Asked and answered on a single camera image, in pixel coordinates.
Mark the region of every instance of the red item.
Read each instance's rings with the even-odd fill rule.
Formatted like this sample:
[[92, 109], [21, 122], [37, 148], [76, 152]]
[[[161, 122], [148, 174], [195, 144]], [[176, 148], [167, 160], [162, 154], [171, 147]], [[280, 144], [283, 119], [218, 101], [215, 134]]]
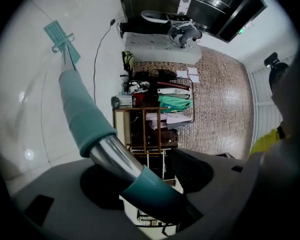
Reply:
[[145, 98], [146, 95], [144, 93], [133, 93], [132, 96], [135, 98], [135, 103], [139, 103]]
[[181, 88], [189, 91], [189, 86], [183, 85], [183, 84], [178, 84], [178, 83], [173, 83], [173, 82], [157, 82], [158, 85], [165, 85], [165, 86], [173, 86], [176, 88]]

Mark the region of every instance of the yellow cloth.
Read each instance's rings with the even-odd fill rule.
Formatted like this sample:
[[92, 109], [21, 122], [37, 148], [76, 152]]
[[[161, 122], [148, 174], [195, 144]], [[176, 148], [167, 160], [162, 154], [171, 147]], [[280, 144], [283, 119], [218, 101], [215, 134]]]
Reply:
[[264, 152], [268, 150], [274, 143], [280, 140], [279, 132], [277, 129], [272, 129], [269, 133], [263, 135], [254, 143], [249, 156], [256, 152]]

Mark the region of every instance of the brick floor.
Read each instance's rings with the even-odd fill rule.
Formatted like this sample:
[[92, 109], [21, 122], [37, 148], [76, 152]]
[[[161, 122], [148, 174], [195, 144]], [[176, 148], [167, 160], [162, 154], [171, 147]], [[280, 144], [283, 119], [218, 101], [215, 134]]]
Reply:
[[195, 65], [172, 62], [136, 62], [137, 71], [169, 69], [198, 70], [200, 83], [194, 83], [195, 121], [179, 128], [180, 147], [235, 158], [247, 157], [253, 134], [252, 91], [245, 67], [232, 57], [202, 47]]

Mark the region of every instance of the shoe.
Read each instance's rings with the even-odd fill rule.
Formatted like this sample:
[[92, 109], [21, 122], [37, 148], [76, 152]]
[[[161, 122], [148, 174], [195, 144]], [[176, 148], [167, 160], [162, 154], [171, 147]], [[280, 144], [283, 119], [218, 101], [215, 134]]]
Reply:
[[128, 85], [129, 85], [129, 93], [131, 94], [145, 93], [150, 88], [149, 82], [142, 82], [142, 81], [130, 81]]
[[119, 37], [120, 37], [121, 39], [123, 39], [123, 38], [124, 38], [124, 33], [125, 33], [125, 32], [122, 31], [121, 23], [118, 23], [118, 24], [116, 25], [116, 29], [118, 30]]

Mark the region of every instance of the white tiled wall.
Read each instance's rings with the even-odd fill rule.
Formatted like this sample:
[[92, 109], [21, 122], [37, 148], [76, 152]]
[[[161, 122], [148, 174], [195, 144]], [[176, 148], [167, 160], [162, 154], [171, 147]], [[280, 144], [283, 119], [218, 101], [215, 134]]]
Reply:
[[[25, 0], [6, 26], [0, 38], [0, 170], [10, 193], [51, 166], [80, 159], [62, 110], [61, 53], [52, 52], [44, 26], [58, 20], [68, 35], [74, 33], [81, 55], [76, 66], [93, 95], [97, 47], [111, 19], [123, 15], [120, 0]], [[113, 25], [96, 62], [96, 102], [111, 123], [124, 43]]]

